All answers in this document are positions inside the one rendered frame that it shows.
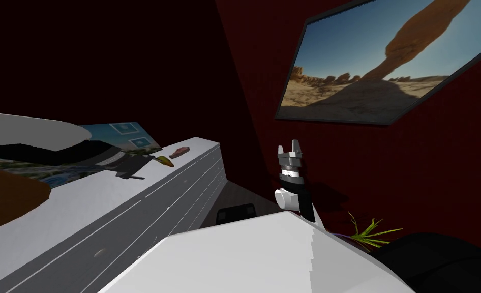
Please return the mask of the green spiky plant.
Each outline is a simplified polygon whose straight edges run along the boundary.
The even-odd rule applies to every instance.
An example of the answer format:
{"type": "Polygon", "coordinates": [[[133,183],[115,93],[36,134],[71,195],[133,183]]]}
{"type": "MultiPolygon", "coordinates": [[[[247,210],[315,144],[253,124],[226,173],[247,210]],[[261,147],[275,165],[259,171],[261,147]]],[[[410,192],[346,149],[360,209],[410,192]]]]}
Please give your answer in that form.
{"type": "Polygon", "coordinates": [[[363,250],[367,253],[373,252],[378,248],[382,248],[384,245],[390,244],[391,241],[394,240],[394,238],[379,238],[379,236],[403,230],[403,228],[396,228],[376,232],[375,229],[383,221],[383,219],[376,218],[372,218],[370,224],[365,229],[361,230],[358,227],[358,222],[355,216],[350,212],[348,212],[348,215],[350,217],[350,222],[354,226],[354,233],[352,235],[345,235],[342,233],[331,232],[331,234],[344,240],[352,241],[359,247],[363,248],[363,250]]]}

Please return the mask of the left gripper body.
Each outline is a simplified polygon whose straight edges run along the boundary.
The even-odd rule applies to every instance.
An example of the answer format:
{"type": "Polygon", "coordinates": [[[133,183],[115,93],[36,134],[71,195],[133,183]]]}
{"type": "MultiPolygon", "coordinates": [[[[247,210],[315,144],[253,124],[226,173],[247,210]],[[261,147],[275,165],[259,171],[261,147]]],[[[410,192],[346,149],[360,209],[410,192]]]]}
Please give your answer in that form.
{"type": "Polygon", "coordinates": [[[121,179],[144,179],[135,174],[152,160],[150,155],[131,155],[124,153],[114,162],[115,176],[121,179]]]}

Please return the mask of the blue green aerial picture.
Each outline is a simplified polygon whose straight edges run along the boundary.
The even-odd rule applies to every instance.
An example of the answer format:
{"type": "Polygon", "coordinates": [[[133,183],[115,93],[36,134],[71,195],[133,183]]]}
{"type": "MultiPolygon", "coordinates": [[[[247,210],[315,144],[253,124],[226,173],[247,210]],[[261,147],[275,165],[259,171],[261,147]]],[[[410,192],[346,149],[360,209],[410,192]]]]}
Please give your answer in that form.
{"type": "MultiPolygon", "coordinates": [[[[131,155],[151,155],[162,150],[158,143],[137,122],[83,125],[91,133],[90,140],[100,140],[131,155]]],[[[63,164],[48,166],[38,163],[0,159],[0,170],[47,183],[55,188],[92,174],[102,167],[63,164]]]]}

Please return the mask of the framed desert landscape picture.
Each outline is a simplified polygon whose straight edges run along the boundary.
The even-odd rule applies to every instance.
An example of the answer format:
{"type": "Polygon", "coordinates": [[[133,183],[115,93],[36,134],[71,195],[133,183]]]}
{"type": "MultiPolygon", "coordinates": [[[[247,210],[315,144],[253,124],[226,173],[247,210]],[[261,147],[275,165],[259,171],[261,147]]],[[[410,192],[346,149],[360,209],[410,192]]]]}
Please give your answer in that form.
{"type": "Polygon", "coordinates": [[[353,0],[308,19],[275,117],[390,125],[481,60],[481,0],[353,0]]]}

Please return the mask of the brown round object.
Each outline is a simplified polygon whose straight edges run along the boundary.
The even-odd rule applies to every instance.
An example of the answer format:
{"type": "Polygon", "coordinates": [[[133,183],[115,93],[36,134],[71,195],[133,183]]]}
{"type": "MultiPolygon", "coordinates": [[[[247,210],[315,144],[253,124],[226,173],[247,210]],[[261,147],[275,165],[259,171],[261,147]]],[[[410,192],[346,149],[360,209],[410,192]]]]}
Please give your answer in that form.
{"type": "Polygon", "coordinates": [[[0,226],[40,206],[50,193],[46,183],[0,170],[0,226]]]}

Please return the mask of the white topped grey cabinet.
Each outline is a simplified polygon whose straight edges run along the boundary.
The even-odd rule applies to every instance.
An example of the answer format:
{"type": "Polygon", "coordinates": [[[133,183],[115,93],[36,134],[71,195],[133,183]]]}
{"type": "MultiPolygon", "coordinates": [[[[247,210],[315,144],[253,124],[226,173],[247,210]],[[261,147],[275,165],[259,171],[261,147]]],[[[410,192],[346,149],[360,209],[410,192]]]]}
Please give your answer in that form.
{"type": "Polygon", "coordinates": [[[163,238],[198,229],[226,183],[222,146],[194,137],[134,179],[102,171],[53,188],[0,227],[0,293],[97,293],[163,238]]]}

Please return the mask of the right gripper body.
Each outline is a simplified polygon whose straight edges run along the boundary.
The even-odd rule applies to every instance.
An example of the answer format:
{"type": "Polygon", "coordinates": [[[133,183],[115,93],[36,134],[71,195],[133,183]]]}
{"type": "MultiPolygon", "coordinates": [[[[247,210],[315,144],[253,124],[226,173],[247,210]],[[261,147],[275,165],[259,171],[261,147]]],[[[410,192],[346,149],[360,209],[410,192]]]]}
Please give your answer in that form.
{"type": "Polygon", "coordinates": [[[279,152],[278,160],[281,166],[301,167],[302,152],[279,152]]]}

